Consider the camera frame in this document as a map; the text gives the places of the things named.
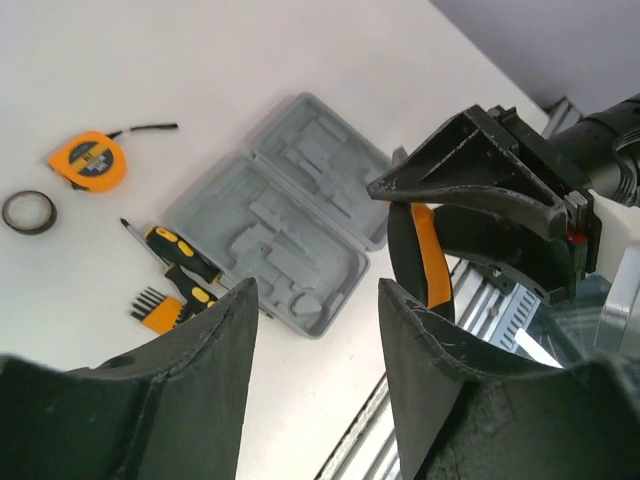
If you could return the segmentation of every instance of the tape roll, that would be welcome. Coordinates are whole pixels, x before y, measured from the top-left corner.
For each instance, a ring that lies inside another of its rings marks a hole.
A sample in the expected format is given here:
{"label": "tape roll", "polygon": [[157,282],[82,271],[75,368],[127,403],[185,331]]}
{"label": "tape roll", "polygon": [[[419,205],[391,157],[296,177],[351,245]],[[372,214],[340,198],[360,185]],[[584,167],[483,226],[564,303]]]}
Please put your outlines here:
{"label": "tape roll", "polygon": [[56,222],[58,210],[53,201],[37,190],[14,193],[2,204],[2,219],[23,235],[37,235]]}

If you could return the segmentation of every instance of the table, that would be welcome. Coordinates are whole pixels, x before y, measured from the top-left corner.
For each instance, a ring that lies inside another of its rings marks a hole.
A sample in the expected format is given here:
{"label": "table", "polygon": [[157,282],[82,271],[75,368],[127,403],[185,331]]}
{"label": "table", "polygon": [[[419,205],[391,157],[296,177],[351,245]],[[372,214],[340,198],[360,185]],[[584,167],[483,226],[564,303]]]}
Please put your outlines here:
{"label": "table", "polygon": [[[32,188],[54,228],[0,228],[0,351],[57,369],[97,366],[154,338],[128,316],[159,266],[123,230],[161,222],[199,172],[239,148],[275,105],[325,101],[390,154],[479,103],[545,115],[426,0],[114,0],[0,6],[0,197]],[[88,129],[177,121],[123,138],[129,173],[73,191],[43,163]],[[386,249],[328,331],[306,340],[261,318],[238,478],[311,479],[384,372],[377,281]]]}

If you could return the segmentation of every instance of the screwdriver handle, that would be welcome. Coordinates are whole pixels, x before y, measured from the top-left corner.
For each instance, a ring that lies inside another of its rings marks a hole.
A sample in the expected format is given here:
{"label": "screwdriver handle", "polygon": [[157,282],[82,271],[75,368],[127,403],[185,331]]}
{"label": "screwdriver handle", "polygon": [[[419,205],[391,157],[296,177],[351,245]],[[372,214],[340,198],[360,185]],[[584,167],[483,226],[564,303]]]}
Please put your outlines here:
{"label": "screwdriver handle", "polygon": [[180,291],[187,300],[187,305],[194,314],[213,306],[218,300],[213,294],[204,290],[198,283],[182,271],[180,265],[174,263],[164,272],[164,276]]}
{"label": "screwdriver handle", "polygon": [[195,249],[177,233],[163,227],[153,227],[145,241],[151,250],[170,263],[177,263],[190,272],[200,275],[205,282],[212,283],[220,270],[209,265]]}

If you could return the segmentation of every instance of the tape measure label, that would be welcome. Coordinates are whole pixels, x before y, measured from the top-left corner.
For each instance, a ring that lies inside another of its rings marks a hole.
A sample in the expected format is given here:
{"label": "tape measure label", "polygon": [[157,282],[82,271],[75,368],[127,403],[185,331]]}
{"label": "tape measure label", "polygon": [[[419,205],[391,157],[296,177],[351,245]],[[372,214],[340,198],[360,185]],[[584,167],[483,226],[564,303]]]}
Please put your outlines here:
{"label": "tape measure label", "polygon": [[71,168],[85,177],[97,177],[113,166],[113,152],[98,142],[83,142],[69,154]]}

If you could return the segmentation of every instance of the gray tool case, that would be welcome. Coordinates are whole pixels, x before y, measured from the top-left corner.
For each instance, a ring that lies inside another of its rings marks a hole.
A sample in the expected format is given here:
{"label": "gray tool case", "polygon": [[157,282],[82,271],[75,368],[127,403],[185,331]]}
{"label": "gray tool case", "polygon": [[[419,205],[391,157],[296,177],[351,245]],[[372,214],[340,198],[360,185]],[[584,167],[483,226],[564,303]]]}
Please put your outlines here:
{"label": "gray tool case", "polygon": [[258,283],[260,306],[296,331],[326,332],[386,241],[388,208],[366,186],[388,158],[311,94],[172,207],[172,227],[231,288]]}

